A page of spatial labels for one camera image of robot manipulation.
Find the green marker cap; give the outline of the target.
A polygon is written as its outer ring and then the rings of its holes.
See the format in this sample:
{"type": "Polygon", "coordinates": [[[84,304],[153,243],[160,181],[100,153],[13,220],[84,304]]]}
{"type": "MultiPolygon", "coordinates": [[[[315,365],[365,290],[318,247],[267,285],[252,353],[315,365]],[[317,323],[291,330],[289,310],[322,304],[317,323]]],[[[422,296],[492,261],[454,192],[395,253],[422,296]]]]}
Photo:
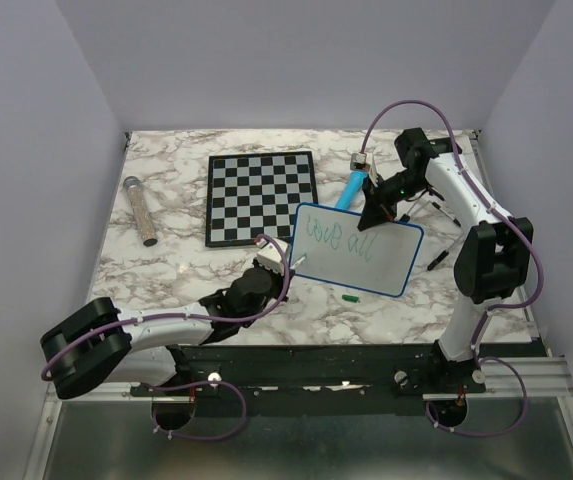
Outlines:
{"type": "Polygon", "coordinates": [[[347,295],[344,294],[342,295],[342,300],[350,302],[350,303],[358,303],[360,301],[358,296],[354,296],[354,295],[347,295]]]}

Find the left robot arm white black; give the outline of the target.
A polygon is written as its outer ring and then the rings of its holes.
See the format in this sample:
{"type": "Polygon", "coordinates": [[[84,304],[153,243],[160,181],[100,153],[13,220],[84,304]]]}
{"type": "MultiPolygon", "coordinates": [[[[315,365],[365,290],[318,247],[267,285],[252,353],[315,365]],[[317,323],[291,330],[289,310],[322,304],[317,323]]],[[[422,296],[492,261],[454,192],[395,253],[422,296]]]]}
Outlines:
{"type": "Polygon", "coordinates": [[[256,263],[229,287],[168,310],[136,312],[118,308],[108,297],[96,298],[43,334],[41,379],[51,382],[62,400],[115,381],[178,394],[188,372],[171,350],[237,335],[287,300],[293,275],[292,269],[276,273],[256,263]]]}

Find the blue framed whiteboard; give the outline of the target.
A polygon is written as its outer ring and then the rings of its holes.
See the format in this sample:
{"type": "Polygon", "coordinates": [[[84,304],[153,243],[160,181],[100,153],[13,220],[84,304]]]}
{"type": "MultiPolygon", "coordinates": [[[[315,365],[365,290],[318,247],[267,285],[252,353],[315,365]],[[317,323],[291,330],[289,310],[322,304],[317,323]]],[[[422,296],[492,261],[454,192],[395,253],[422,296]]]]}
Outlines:
{"type": "Polygon", "coordinates": [[[302,203],[296,210],[291,265],[295,274],[320,282],[398,298],[405,292],[424,238],[422,227],[392,222],[366,231],[360,215],[302,203]]]}

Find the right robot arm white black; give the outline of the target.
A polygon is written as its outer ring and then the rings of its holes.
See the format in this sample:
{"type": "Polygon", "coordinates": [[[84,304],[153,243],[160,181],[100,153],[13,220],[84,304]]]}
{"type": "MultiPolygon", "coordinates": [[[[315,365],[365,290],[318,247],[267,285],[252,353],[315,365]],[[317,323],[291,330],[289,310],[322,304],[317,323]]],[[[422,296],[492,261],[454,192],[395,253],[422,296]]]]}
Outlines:
{"type": "Polygon", "coordinates": [[[462,380],[458,362],[473,358],[486,329],[487,310],[524,284],[533,225],[493,202],[451,139],[430,140],[420,128],[406,129],[395,139],[395,148],[403,169],[387,179],[369,173],[362,184],[365,205],[358,229],[393,221],[399,202],[429,188],[443,197],[460,222],[464,241],[453,271],[459,297],[438,340],[443,357],[425,370],[428,384],[446,392],[462,380]]]}

